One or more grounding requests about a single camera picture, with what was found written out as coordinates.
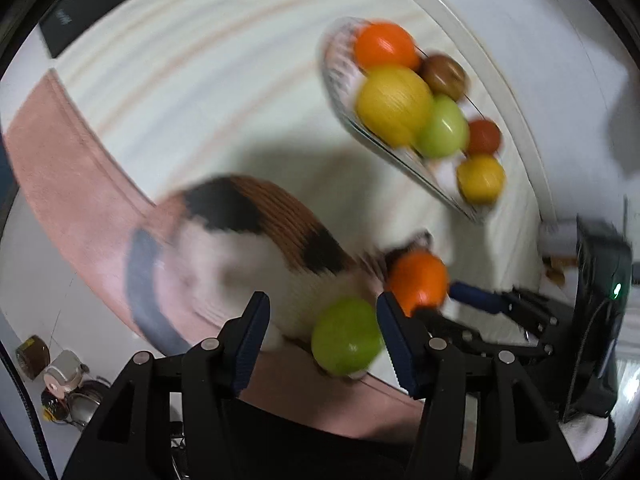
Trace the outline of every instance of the orange ball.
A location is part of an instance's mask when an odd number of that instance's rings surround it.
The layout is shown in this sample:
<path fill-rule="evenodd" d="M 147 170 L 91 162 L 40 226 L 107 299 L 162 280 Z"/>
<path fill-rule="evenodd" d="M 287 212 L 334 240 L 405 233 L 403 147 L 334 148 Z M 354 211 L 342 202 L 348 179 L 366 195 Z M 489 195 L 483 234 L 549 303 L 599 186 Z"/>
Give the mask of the orange ball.
<path fill-rule="evenodd" d="M 438 308 L 447 297 L 449 273 L 437 256 L 411 251 L 391 269 L 386 289 L 394 294 L 406 316 L 420 307 Z"/>
<path fill-rule="evenodd" d="M 373 22 L 365 27 L 353 45 L 356 63 L 363 70 L 381 65 L 420 66 L 414 38 L 395 23 Z"/>

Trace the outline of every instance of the cable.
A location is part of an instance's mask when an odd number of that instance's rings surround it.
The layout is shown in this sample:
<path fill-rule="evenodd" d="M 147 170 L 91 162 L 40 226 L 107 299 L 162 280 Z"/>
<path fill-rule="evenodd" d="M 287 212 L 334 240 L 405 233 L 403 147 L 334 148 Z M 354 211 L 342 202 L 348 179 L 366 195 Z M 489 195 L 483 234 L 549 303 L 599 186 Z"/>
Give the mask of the cable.
<path fill-rule="evenodd" d="M 47 447 L 47 441 L 44 438 L 44 433 L 42 433 L 42 427 L 40 426 L 40 421 L 38 420 L 36 409 L 33 407 L 33 403 L 31 402 L 31 397 L 27 392 L 27 388 L 24 387 L 24 383 L 20 378 L 20 374 L 18 373 L 18 370 L 15 369 L 14 362 L 11 361 L 11 358 L 6 351 L 6 348 L 2 344 L 2 341 L 0 341 L 0 359 L 2 359 L 2 364 L 6 368 L 6 371 L 9 372 L 9 375 L 14 382 L 15 389 L 18 390 L 20 399 L 24 404 L 24 409 L 26 410 L 27 416 L 29 417 L 31 430 L 33 431 L 33 436 L 36 438 L 36 444 L 38 444 L 38 450 L 40 451 L 40 456 L 42 457 L 44 467 L 47 470 L 49 480 L 58 480 L 56 468 L 53 466 L 53 460 L 51 460 L 49 448 Z"/>
<path fill-rule="evenodd" d="M 566 408 L 564 409 L 565 412 L 568 411 L 569 404 L 571 403 L 571 396 L 573 395 L 573 392 L 574 392 L 575 380 L 578 377 L 578 368 L 579 368 L 580 360 L 582 359 L 582 353 L 584 352 L 584 345 L 587 343 L 587 339 L 588 339 L 588 336 L 589 336 L 589 330 L 591 330 L 591 325 L 595 321 L 596 316 L 598 315 L 600 309 L 603 306 L 605 306 L 607 303 L 608 303 L 607 300 L 603 300 L 597 306 L 596 310 L 591 315 L 591 319 L 587 323 L 587 329 L 584 331 L 584 335 L 582 336 L 582 340 L 580 341 L 580 348 L 578 348 L 578 353 L 577 353 L 577 357 L 576 357 L 576 361 L 575 361 L 576 365 L 574 367 L 574 373 L 571 376 L 571 383 L 569 384 L 569 392 L 567 393 L 567 396 L 566 396 Z M 563 422 L 566 422 L 564 420 L 565 418 L 566 418 L 566 413 L 564 414 L 564 417 L 562 418 Z"/>

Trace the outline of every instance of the green apple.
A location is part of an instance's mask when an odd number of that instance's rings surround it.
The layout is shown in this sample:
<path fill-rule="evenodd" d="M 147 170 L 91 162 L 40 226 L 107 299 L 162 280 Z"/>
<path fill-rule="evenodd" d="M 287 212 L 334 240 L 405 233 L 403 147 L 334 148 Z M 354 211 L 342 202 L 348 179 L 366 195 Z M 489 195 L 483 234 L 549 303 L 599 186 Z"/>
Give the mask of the green apple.
<path fill-rule="evenodd" d="M 318 319 L 311 336 L 316 362 L 334 376 L 367 368 L 383 347 L 373 307 L 359 298 L 332 304 Z"/>
<path fill-rule="evenodd" d="M 469 124 L 456 102 L 446 95 L 433 98 L 431 120 L 414 147 L 427 158 L 442 158 L 464 150 L 469 143 Z"/>

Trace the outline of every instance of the blue handle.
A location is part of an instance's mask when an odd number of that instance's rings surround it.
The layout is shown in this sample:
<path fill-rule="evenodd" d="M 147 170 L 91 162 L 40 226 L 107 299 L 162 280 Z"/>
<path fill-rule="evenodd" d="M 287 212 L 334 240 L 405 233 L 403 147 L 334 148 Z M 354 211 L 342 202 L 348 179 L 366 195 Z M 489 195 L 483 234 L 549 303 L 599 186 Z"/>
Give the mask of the blue handle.
<path fill-rule="evenodd" d="M 449 285 L 449 297 L 460 303 L 468 304 L 478 310 L 484 310 L 489 314 L 506 312 L 509 304 L 499 294 L 487 292 L 476 286 L 462 282 L 453 282 Z"/>

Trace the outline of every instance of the lemon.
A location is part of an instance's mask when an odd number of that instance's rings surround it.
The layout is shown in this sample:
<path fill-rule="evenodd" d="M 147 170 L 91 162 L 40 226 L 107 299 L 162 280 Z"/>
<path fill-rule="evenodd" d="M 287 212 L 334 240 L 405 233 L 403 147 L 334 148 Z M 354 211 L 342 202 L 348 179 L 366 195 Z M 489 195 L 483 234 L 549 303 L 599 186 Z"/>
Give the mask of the lemon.
<path fill-rule="evenodd" d="M 462 196 L 477 205 L 498 200 L 506 179 L 500 162 L 486 154 L 470 156 L 458 166 L 456 175 Z"/>
<path fill-rule="evenodd" d="M 367 75 L 356 101 L 362 124 L 392 148 L 411 145 L 431 118 L 427 83 L 404 66 L 379 66 Z"/>

